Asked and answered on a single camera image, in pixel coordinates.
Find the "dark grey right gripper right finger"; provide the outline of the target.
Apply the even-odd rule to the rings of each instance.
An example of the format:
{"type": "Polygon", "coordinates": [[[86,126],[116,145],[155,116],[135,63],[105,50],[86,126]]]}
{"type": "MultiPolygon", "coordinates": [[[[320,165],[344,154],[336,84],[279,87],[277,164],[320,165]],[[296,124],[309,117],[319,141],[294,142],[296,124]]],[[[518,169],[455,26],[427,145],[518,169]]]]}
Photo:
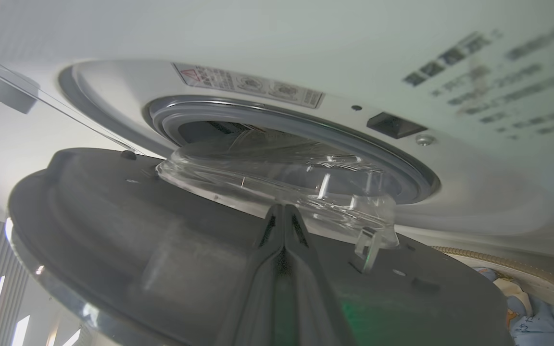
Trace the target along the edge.
{"type": "Polygon", "coordinates": [[[284,207],[284,252],[294,276],[299,346],[353,346],[355,338],[320,263],[301,213],[284,207]]]}

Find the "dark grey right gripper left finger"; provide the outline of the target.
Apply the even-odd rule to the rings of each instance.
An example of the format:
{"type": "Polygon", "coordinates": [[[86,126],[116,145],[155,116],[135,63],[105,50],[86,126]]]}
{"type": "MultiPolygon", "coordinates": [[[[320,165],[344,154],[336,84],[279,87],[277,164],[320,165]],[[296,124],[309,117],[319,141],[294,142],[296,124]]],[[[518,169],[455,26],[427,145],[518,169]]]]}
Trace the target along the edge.
{"type": "Polygon", "coordinates": [[[215,346],[270,346],[273,343],[277,263],[285,242],[283,217],[283,205],[269,209],[215,346]]]}

